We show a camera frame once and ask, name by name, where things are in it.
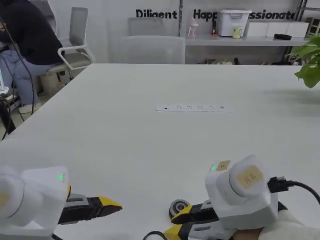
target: yellow mug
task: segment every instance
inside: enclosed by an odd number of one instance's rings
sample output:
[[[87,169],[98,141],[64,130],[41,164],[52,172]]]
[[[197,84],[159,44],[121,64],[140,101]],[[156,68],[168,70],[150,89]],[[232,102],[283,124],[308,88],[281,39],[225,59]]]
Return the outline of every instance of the yellow mug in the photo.
[[[241,38],[242,35],[242,27],[241,26],[236,26],[233,28],[233,34],[232,34],[232,38],[233,39],[239,39]]]

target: hand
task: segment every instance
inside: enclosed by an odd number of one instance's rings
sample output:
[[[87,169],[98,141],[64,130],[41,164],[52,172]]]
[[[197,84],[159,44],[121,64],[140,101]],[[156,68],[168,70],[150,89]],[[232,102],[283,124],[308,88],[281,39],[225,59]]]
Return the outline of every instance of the hand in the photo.
[[[262,228],[253,229],[253,230],[238,230],[232,236],[232,239],[233,240],[258,240],[261,231],[262,231]]]
[[[3,26],[3,24],[0,22],[0,31],[1,32],[4,32],[5,31],[5,27]]]

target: pink bottle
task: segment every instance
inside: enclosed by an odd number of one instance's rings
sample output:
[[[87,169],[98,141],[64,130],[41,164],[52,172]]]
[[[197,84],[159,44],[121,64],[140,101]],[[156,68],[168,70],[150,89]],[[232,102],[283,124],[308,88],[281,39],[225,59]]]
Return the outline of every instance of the pink bottle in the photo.
[[[196,20],[192,18],[190,22],[190,27],[189,27],[189,33],[188,33],[189,38],[196,37],[198,25],[199,24],[196,22]]]

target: white wall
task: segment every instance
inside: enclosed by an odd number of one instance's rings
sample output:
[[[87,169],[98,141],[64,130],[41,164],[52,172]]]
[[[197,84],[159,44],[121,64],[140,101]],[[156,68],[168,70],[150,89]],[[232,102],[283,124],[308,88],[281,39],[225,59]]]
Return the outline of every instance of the white wall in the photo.
[[[107,19],[104,0],[49,0],[58,25],[58,38],[63,45],[69,38],[72,7],[88,8],[87,44],[97,63],[108,63]]]
[[[49,0],[57,16],[58,36],[68,38],[71,7],[86,7],[88,16],[88,45],[98,63],[120,62],[120,40],[128,35],[127,18],[136,16],[136,9],[152,9],[154,12],[179,12],[179,0]],[[201,9],[215,12],[221,8],[248,8],[256,12],[293,11],[297,0],[184,0],[182,27],[188,27],[190,12]],[[308,7],[320,8],[319,0],[309,0]],[[320,18],[320,12],[305,12],[305,16]],[[179,18],[165,21],[167,33],[179,34]],[[277,61],[283,47],[188,47],[187,63],[198,63],[206,56],[217,58],[239,57],[240,62]]]

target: black cable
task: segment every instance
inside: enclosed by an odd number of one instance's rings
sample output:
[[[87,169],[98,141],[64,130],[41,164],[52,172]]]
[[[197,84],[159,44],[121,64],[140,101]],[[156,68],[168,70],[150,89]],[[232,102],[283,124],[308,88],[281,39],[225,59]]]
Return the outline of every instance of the black cable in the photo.
[[[168,240],[168,238],[160,231],[151,231],[147,235],[144,236],[142,240],[147,240],[147,238],[151,235],[158,235],[160,236],[163,240]]]
[[[7,63],[6,59],[3,58],[3,61],[4,61],[5,65],[6,65],[6,68],[8,69],[8,71],[9,71],[11,77],[12,77],[12,83],[13,83],[13,86],[12,86],[12,96],[13,96],[13,104],[14,104],[14,107],[16,108],[16,110],[18,111],[18,113],[19,113],[19,115],[20,115],[20,118],[21,118],[22,121],[24,122],[25,119],[24,119],[24,117],[22,116],[22,114],[21,114],[21,112],[20,112],[20,110],[19,110],[19,108],[17,107],[16,102],[15,102],[15,78],[14,78],[14,75],[13,75],[13,73],[10,71],[10,68],[9,68],[9,66],[8,66],[8,63]]]
[[[0,15],[0,23],[2,24],[2,26],[3,26],[3,28],[4,28],[5,32],[6,32],[6,34],[9,36],[10,41],[11,41],[11,43],[12,43],[12,46],[13,46],[14,50],[16,51],[16,53],[17,53],[17,55],[18,55],[21,63],[23,64],[24,68],[26,69],[26,71],[27,71],[28,74],[29,74],[29,77],[30,77],[30,80],[31,80],[31,86],[32,86],[32,109],[31,109],[31,115],[33,115],[34,112],[35,112],[35,89],[34,89],[34,82],[32,81],[32,75],[31,75],[29,69],[27,68],[26,64],[23,62],[23,58],[22,58],[19,50],[17,49],[17,47],[16,47],[16,45],[15,45],[15,41],[13,40],[10,32],[8,31],[7,26],[6,26],[6,24],[4,23],[1,15]]]
[[[11,114],[11,107],[10,107],[10,105],[9,105],[9,115],[10,115],[10,114]],[[9,129],[10,129],[10,127],[11,127],[11,122],[12,122],[12,118],[10,117],[9,124],[8,124],[8,126],[5,128],[5,132],[4,132],[3,136],[2,136],[1,141],[2,141],[2,140],[4,140],[4,139],[6,138],[7,133],[8,133],[8,130],[9,130]]]
[[[306,184],[303,184],[301,182],[298,182],[298,181],[287,181],[287,185],[289,187],[293,187],[293,186],[301,187],[301,188],[309,191],[310,193],[312,193],[312,195],[315,197],[315,199],[320,204],[320,196],[312,187],[310,187],[310,186],[308,186]]]
[[[270,193],[281,193],[289,191],[290,187],[298,186],[305,190],[308,190],[312,195],[315,197],[317,202],[320,204],[320,196],[319,194],[310,186],[298,182],[298,181],[287,181],[285,177],[272,177],[270,181],[268,182],[268,188],[270,190]]]

